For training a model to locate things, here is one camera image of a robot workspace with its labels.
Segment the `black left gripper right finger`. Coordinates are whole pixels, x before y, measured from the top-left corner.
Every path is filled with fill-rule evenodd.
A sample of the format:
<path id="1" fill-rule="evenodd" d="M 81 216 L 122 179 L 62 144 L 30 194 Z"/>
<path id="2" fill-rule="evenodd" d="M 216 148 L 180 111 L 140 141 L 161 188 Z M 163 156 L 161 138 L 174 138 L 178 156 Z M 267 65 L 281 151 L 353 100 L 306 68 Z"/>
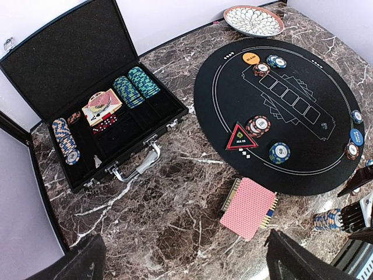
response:
<path id="1" fill-rule="evenodd" d="M 320 260 L 280 230 L 272 229 L 265 241 L 270 279 L 353 279 Z"/>

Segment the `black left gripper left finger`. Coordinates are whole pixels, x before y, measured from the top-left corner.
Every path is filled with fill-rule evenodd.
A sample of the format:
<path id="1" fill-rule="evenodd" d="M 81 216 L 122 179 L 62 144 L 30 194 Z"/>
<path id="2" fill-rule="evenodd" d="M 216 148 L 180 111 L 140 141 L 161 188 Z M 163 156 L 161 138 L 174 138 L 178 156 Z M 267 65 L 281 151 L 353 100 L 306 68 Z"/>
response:
<path id="1" fill-rule="evenodd" d="M 65 256 L 29 279 L 103 279 L 107 248 L 99 235 L 82 239 Z"/>

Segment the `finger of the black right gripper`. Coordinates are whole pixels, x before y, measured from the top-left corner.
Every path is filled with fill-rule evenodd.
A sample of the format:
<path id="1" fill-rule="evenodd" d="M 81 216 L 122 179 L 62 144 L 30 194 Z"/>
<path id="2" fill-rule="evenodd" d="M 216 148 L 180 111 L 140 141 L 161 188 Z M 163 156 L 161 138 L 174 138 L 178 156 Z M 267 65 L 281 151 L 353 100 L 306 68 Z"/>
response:
<path id="1" fill-rule="evenodd" d="M 337 194 L 338 197 L 346 195 L 355 189 L 362 187 L 363 185 L 372 181 L 373 174 L 372 174 L 372 165 L 360 168 L 356 171 L 355 175 L 351 178 L 351 180 L 347 183 L 345 188 L 341 190 Z"/>

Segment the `blue small blind button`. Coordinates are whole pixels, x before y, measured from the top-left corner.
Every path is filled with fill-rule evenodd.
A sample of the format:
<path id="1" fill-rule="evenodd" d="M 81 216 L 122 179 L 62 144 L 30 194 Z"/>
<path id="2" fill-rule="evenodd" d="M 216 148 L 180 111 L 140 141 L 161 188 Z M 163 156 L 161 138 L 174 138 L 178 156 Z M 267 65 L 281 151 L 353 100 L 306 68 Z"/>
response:
<path id="1" fill-rule="evenodd" d="M 350 130 L 350 139 L 356 146 L 362 146 L 364 143 L 362 133 L 356 128 Z"/>

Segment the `blue white chip stack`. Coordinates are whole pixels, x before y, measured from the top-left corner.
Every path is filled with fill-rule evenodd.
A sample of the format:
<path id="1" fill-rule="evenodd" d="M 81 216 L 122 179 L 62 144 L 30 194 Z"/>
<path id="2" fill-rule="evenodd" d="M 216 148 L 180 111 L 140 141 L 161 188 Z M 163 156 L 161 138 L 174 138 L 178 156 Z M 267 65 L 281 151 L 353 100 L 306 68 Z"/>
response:
<path id="1" fill-rule="evenodd" d="M 317 213 L 313 217 L 315 230 L 341 230 L 341 209 L 334 208 L 323 213 Z"/>

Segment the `red playing card deck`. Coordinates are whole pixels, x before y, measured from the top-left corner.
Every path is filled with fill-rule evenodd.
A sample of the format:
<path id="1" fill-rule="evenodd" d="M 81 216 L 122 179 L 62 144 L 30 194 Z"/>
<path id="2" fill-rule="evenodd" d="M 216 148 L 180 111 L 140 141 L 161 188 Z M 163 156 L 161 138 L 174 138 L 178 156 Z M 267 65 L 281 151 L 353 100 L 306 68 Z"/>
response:
<path id="1" fill-rule="evenodd" d="M 220 224 L 250 241 L 259 228 L 267 228 L 277 203 L 276 192 L 250 178 L 238 178 L 221 208 Z"/>

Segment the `red triangular all-in button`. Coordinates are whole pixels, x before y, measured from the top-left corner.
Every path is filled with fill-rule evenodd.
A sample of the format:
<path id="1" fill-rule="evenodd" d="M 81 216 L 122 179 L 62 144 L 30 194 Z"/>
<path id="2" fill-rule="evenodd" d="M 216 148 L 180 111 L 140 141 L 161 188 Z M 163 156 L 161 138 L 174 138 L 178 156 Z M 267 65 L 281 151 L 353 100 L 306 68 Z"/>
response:
<path id="1" fill-rule="evenodd" d="M 236 149 L 253 149 L 258 147 L 259 145 L 247 133 L 245 128 L 239 122 L 236 122 L 231 137 L 228 140 L 226 150 L 232 151 Z"/>

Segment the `orange big blind button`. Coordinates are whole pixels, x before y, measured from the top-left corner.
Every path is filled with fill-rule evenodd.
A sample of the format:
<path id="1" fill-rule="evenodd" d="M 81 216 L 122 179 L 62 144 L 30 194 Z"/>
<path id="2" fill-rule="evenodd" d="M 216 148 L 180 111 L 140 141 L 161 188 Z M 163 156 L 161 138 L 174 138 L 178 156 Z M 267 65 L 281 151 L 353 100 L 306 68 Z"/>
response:
<path id="1" fill-rule="evenodd" d="M 256 65 L 256 64 L 260 63 L 260 61 L 261 61 L 260 57 L 257 54 L 252 53 L 252 52 L 244 53 L 242 55 L 242 59 L 248 65 Z"/>

